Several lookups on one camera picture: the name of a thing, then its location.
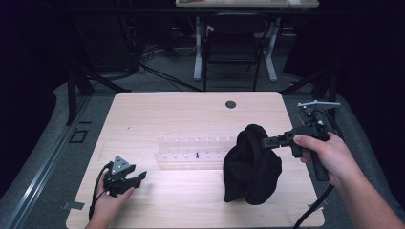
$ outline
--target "human hand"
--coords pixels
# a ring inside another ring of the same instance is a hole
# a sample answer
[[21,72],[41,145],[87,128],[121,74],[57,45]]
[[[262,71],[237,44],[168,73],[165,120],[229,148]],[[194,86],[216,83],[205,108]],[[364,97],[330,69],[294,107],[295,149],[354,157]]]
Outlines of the human hand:
[[[297,135],[294,137],[294,142],[318,154],[322,165],[329,172],[330,184],[336,186],[342,180],[361,173],[361,170],[345,142],[333,133],[329,133],[329,135],[330,139],[328,141],[321,141],[311,136]],[[304,163],[311,162],[310,153],[303,152],[301,161]]]
[[125,204],[128,198],[134,193],[135,188],[131,187],[122,195],[114,198],[109,196],[104,192],[104,178],[106,173],[104,173],[101,178],[100,182],[97,186],[97,197],[100,198],[97,200],[95,205],[95,210],[93,212],[92,219],[90,220],[89,224],[86,228],[107,228],[108,225],[113,221],[113,219],[117,216],[121,207]]

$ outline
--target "table leg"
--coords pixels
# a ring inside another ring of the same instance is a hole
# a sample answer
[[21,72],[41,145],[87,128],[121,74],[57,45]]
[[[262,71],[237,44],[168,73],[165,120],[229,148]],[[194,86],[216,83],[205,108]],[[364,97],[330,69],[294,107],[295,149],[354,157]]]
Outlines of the table leg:
[[264,53],[268,77],[270,78],[270,82],[273,82],[273,83],[277,82],[277,75],[274,70],[274,65],[271,60],[271,55],[274,50],[274,44],[277,39],[278,30],[280,29],[280,20],[281,20],[280,18],[277,18],[275,22],[271,23],[270,31],[269,31],[270,41],[268,42],[267,51],[265,51],[265,53]]
[[202,35],[201,35],[200,17],[196,18],[196,64],[194,66],[194,80],[200,81],[202,79]]

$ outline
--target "black fabric bag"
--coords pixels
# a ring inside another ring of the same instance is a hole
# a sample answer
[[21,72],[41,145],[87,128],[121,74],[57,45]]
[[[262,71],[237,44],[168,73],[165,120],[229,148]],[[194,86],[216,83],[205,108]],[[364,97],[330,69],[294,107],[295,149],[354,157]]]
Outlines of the black fabric bag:
[[245,198],[252,205],[266,202],[274,193],[282,172],[281,158],[271,149],[262,149],[267,133],[263,127],[249,124],[238,134],[224,159],[225,202]]

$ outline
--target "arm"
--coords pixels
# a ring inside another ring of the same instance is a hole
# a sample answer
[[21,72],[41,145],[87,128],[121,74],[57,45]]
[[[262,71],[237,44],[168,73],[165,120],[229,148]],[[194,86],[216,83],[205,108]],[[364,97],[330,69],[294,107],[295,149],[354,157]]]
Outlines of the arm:
[[[355,228],[405,228],[404,223],[361,172],[340,137],[330,134],[330,140],[324,142],[310,136],[296,136],[294,141],[318,153],[322,164],[329,171],[330,184],[342,197]],[[310,162],[310,154],[304,154],[302,161]]]
[[135,188],[130,188],[116,198],[111,197],[104,193],[104,177],[105,173],[101,176],[100,182],[97,186],[97,196],[99,196],[101,193],[102,195],[96,202],[95,211],[93,212],[92,219],[86,226],[87,229],[107,228],[117,216],[120,208],[135,191]]

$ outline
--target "wooden table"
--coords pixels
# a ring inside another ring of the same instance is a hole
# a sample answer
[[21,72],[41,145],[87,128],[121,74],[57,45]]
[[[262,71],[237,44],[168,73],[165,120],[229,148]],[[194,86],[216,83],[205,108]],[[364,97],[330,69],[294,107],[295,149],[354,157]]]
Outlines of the wooden table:
[[[242,8],[295,8],[295,9],[310,9],[317,8],[319,2],[317,0],[191,0],[189,2],[181,2],[176,0],[176,6],[180,8],[234,8],[235,11]],[[277,75],[274,70],[274,65],[271,60],[274,44],[277,39],[278,30],[280,28],[280,19],[275,20],[270,25],[268,32],[269,42],[267,50],[264,51],[265,63],[270,82],[277,82]],[[201,72],[203,67],[203,57],[201,50],[202,28],[200,17],[196,18],[196,63],[194,66],[194,80],[201,80]]]
[[[226,101],[236,107],[227,108]],[[224,202],[221,161],[162,163],[155,157],[165,137],[235,138],[250,123],[263,126],[269,136],[291,129],[278,93],[117,94],[75,199],[85,205],[71,210],[68,228],[87,224],[97,174],[115,156],[137,165],[128,177],[148,173],[111,227],[291,227],[316,195],[306,165],[289,147],[274,150],[283,161],[283,173],[274,194],[257,206],[244,200]],[[316,211],[302,226],[323,223],[323,213]]]

